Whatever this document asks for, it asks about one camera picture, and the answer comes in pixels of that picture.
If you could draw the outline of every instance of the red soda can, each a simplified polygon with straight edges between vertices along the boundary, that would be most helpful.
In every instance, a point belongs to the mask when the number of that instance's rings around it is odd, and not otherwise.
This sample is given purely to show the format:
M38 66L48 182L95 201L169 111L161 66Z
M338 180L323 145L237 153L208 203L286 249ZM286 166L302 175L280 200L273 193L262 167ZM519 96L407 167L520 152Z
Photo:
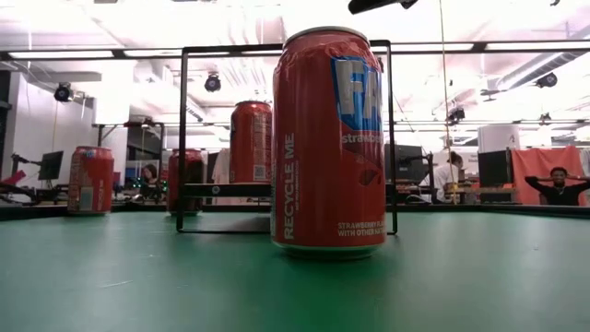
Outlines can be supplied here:
M270 184L272 111L261 101L242 101L231 114L230 183Z
M345 28L289 38L274 77L273 242L352 259L385 242L381 68Z
M78 215L110 212L113 167L108 148L77 147L70 166L67 211Z
M166 193L166 207L174 215L178 204L178 162L180 151L176 148L168 159L168 191ZM184 159L184 178L186 184L203 183L203 156L201 151L188 148ZM197 197L186 197L184 213L195 215L203 207L203 200Z

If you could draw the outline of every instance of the pillar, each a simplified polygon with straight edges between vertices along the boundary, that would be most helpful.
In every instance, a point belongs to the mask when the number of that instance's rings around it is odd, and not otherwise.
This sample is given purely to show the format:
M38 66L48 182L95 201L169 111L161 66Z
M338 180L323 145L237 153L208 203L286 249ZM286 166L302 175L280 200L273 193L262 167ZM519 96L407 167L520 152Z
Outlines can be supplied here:
M105 63L100 89L95 96L95 124L123 124L129 120L135 66L136 61ZM109 131L110 128L104 128L103 135ZM121 174L120 182L123 183L127 159L127 128L115 128L102 139L102 146L111 150L114 171Z

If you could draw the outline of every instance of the security camera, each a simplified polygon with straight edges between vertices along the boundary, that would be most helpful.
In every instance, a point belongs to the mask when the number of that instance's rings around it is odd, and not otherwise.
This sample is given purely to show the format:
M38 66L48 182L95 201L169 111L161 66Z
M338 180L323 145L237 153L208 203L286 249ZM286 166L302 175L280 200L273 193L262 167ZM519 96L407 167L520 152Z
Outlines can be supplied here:
M205 90L209 92L219 91L221 89L221 81L218 73L211 73L205 81Z
M557 76L553 73L549 73L535 82L535 85L541 89L553 88L557 84Z
M60 102L72 101L74 99L74 91L70 88L71 86L70 83L60 83L53 94L55 100Z
M404 9L409 9L417 2L418 0L351 0L348 10L354 15L391 4L400 4Z
M450 125L456 125L463 119L465 119L465 109L463 106L457 106L449 112L447 121L450 123Z

